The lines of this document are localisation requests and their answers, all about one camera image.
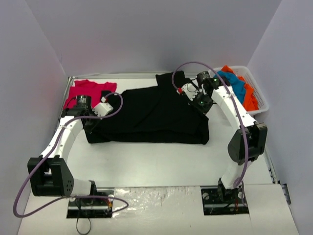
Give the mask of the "black t-shirt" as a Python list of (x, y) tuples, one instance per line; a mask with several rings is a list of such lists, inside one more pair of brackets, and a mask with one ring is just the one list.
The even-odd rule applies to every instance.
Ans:
[(86, 133), (87, 141), (207, 144), (208, 118), (174, 88), (189, 82), (184, 72), (156, 75), (156, 82), (156, 86), (125, 90), (121, 96), (110, 95), (108, 103), (121, 110), (99, 121)]

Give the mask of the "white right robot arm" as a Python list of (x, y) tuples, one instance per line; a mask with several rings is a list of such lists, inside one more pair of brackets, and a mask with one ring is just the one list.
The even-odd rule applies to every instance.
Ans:
[(227, 146), (230, 160), (217, 185), (218, 199), (228, 203), (242, 188), (247, 168), (263, 154), (268, 128), (243, 107), (226, 77), (211, 77), (203, 71), (196, 76), (196, 81), (197, 85), (187, 83), (182, 87), (189, 104), (203, 114), (217, 104), (234, 130)]

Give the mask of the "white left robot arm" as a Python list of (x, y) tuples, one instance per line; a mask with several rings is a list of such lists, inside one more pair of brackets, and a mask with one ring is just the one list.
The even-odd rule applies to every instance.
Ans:
[(93, 189), (94, 182), (74, 178), (67, 159), (78, 134), (82, 130), (90, 133), (100, 117), (111, 111), (112, 106), (105, 101), (92, 107), (88, 95), (78, 95), (76, 104), (62, 111), (59, 126), (48, 147), (39, 157), (30, 158), (27, 164), (35, 196), (81, 196), (88, 205), (97, 202), (99, 193)]

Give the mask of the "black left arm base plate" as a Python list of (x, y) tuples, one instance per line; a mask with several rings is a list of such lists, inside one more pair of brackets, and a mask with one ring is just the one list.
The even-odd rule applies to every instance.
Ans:
[(69, 199), (66, 218), (112, 218), (112, 201), (98, 198)]

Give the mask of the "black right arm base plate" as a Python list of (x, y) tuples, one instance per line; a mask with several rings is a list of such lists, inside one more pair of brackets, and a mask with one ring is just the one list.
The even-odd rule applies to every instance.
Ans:
[(249, 208), (242, 189), (234, 189), (230, 198), (222, 199), (215, 186), (201, 187), (203, 214), (213, 215), (239, 215), (249, 214)]

